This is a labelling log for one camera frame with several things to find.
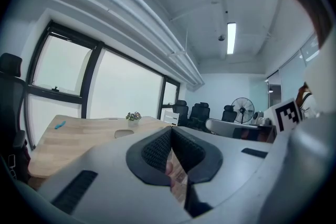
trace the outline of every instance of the fluorescent light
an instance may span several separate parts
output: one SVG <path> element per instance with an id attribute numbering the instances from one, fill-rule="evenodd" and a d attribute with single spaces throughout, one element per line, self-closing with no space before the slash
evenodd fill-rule
<path id="1" fill-rule="evenodd" d="M 236 42 L 236 23 L 227 24 L 227 54 L 233 54 Z"/>
<path id="2" fill-rule="evenodd" d="M 311 59 L 313 59 L 314 57 L 316 57 L 317 56 L 317 54 L 319 54 L 319 50 L 318 51 L 316 51 L 312 56 L 309 56 L 307 59 L 306 59 L 306 62 L 309 62 Z"/>

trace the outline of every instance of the wooden table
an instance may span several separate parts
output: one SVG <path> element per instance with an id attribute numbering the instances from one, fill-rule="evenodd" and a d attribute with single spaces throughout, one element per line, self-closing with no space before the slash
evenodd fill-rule
<path id="1" fill-rule="evenodd" d="M 55 130 L 63 121 L 65 125 Z M 138 126 L 128 127 L 125 119 L 78 119 L 57 115 L 32 152 L 28 169 L 33 177 L 44 181 L 93 146 L 116 139 L 117 130 L 140 133 L 166 126 L 170 124 L 148 116 L 143 117 Z"/>

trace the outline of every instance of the small plant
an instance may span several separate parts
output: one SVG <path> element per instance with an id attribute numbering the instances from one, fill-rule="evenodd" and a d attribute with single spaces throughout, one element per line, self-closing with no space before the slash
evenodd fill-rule
<path id="1" fill-rule="evenodd" d="M 129 121 L 136 121 L 136 120 L 139 120 L 139 119 L 141 119 L 141 115 L 140 115 L 139 112 L 134 112 L 132 114 L 129 112 L 126 115 L 126 120 L 129 120 Z"/>

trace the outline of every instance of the security camera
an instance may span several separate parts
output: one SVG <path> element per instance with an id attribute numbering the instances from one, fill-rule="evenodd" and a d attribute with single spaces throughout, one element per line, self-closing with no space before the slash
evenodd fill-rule
<path id="1" fill-rule="evenodd" d="M 225 36 L 224 35 L 220 35 L 218 38 L 219 41 L 224 41 L 225 40 Z"/>

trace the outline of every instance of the standing fan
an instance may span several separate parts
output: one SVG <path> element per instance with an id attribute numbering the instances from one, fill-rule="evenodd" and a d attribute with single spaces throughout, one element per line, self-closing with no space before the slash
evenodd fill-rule
<path id="1" fill-rule="evenodd" d="M 252 119 L 254 105 L 247 98 L 241 97 L 233 101 L 233 110 L 237 112 L 236 121 L 243 124 Z"/>

